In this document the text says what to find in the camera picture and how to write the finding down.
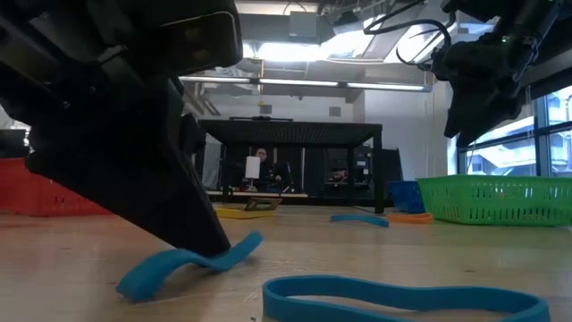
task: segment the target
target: black metal frame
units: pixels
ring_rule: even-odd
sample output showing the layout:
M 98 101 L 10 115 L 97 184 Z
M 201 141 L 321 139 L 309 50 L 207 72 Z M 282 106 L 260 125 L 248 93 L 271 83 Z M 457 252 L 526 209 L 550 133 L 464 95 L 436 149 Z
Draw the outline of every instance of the black metal frame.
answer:
M 510 135 L 504 138 L 488 140 L 481 143 L 470 145 L 466 148 L 457 150 L 458 174 L 467 174 L 467 152 L 480 148 L 490 148 L 500 144 L 516 142 L 520 140 L 534 139 L 534 149 L 536 152 L 536 176 L 551 176 L 551 149 L 548 138 L 551 134 L 572 130 L 572 121 L 548 125 L 548 104 L 546 96 L 537 98 L 534 101 L 534 129 L 532 135 L 529 131 Z
M 201 124 L 208 124 L 209 122 L 235 122 L 235 121 L 200 121 Z M 251 121 L 252 126 L 257 126 L 257 121 Z M 366 142 L 369 139 L 374 140 L 374 164 L 373 164 L 373 176 L 374 176 L 374 212 L 376 214 L 382 214 L 385 207 L 385 200 L 383 199 L 383 167 L 382 167 L 382 130 L 383 127 L 380 124 L 347 124 L 347 123 L 296 123 L 296 122 L 288 122 L 289 124 L 300 124 L 300 126 L 315 126 L 315 127 L 323 127 L 323 128 L 340 128 L 344 126 L 360 126 L 364 129 L 368 129 L 368 135 L 364 137 L 357 138 L 351 144 L 338 144 L 338 143 L 284 143 L 284 142 L 272 142 L 270 140 L 260 140 L 260 141 L 234 141 L 234 142 L 225 142 L 223 138 L 216 137 L 213 135 L 217 140 L 221 141 L 224 149 L 227 146 L 233 145 L 233 147 L 250 147 L 256 146 L 260 144 L 267 144 L 272 145 L 276 148 L 345 148 L 348 151 L 348 165 L 353 165 L 353 158 L 354 158 L 354 148 L 358 147 L 360 144 Z M 209 132 L 208 126 L 204 127 L 206 132 L 209 134 L 213 134 Z M 229 187 L 229 178 L 228 178 L 228 161 L 226 156 L 221 156 L 221 166 L 222 166 L 222 188 L 223 188 L 223 195 L 221 198 L 222 202 L 229 202 L 230 200 L 230 187 Z M 348 188 L 348 196 L 346 202 L 344 204 L 352 205 L 355 201 L 353 196 L 353 186 L 354 186 L 354 174 L 351 171 L 348 171 L 348 180 L 349 180 L 349 188 Z

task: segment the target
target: wooden table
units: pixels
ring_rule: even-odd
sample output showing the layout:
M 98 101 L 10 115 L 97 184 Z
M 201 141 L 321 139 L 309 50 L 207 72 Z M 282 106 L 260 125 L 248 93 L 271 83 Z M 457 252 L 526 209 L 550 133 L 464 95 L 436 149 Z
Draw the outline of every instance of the wooden table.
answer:
M 143 304 L 129 304 L 114 287 L 130 268 L 168 245 L 117 216 L 0 216 L 1 320 L 263 321 L 262 283 L 308 274 L 408 286 L 511 288 L 546 299 L 553 321 L 572 317 L 572 233 L 566 229 L 444 223 L 382 229 L 329 222 L 329 215 L 355 212 L 281 206 L 273 218 L 223 220 L 233 242 L 253 230 L 262 232 L 265 242 L 247 262 L 222 275 L 181 269 L 156 301 Z M 367 307 L 419 321 L 499 318 L 487 312 Z

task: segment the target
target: yellow object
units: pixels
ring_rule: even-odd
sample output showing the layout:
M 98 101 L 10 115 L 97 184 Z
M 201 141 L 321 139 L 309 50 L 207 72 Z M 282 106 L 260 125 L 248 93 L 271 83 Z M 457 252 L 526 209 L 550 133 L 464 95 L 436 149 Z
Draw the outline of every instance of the yellow object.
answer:
M 242 209 L 232 208 L 215 208 L 214 210 L 219 218 L 253 219 L 274 216 L 273 211 L 244 211 Z

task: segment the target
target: ceiling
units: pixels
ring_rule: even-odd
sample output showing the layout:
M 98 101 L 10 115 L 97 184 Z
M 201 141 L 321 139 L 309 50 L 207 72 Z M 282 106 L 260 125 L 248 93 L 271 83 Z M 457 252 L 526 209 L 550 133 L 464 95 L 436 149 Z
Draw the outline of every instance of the ceiling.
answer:
M 358 6 L 365 8 L 357 13 L 361 21 L 378 16 L 379 14 L 390 13 L 399 9 L 410 1 L 345 1 L 341 8 L 338 5 L 341 1 L 334 0 L 306 0 L 300 3 L 309 12 L 321 10 L 325 17 L 318 19 L 319 37 L 317 43 L 327 41 L 335 34 L 332 32 L 332 21 L 336 21 L 340 12 L 352 10 Z M 307 43 L 306 38 L 293 38 L 289 34 L 290 16 L 282 15 L 280 10 L 286 13 L 301 11 L 297 4 L 288 4 L 289 1 L 268 2 L 263 0 L 237 1 L 240 11 L 240 24 L 242 38 L 245 44 L 254 50 L 260 49 L 261 45 L 267 42 L 281 43 Z M 424 5 L 418 5 L 411 10 L 397 15 L 395 18 L 384 23 L 384 27 L 393 24 L 412 21 L 419 18 L 435 19 L 446 22 L 447 15 L 441 11 L 441 0 L 428 0 Z M 397 30 L 390 33 L 373 37 L 369 46 L 356 57 L 339 58 L 335 55 L 326 59 L 311 62 L 273 62 L 270 60 L 259 60 L 245 58 L 231 68 L 207 71 L 211 76 L 233 76 L 233 77 L 261 77 L 277 78 L 287 80 L 314 80 L 314 81 L 362 81 L 362 82 L 389 82 L 399 84 L 430 84 L 432 75 L 419 71 L 416 67 L 405 64 L 385 64 L 384 59 L 391 56 L 396 44 L 403 38 L 408 29 Z M 348 102 L 358 96 L 357 89 L 330 89 L 313 87 L 292 87 L 280 85 L 265 85 L 263 87 L 253 85 L 231 85 L 231 84 L 206 84 L 206 95 L 259 95 L 259 90 L 264 95 L 291 95 L 298 97 L 345 97 Z

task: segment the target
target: window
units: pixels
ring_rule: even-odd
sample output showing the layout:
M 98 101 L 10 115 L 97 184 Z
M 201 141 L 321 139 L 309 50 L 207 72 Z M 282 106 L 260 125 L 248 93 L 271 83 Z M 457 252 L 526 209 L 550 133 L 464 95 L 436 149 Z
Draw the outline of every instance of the window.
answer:
M 550 136 L 551 174 L 572 177 L 572 131 L 561 131 Z
M 534 140 L 519 140 L 467 152 L 467 173 L 536 175 Z
M 460 149 L 458 172 L 572 177 L 572 86 L 536 99 L 533 107 L 534 113 L 523 107 L 520 120 Z

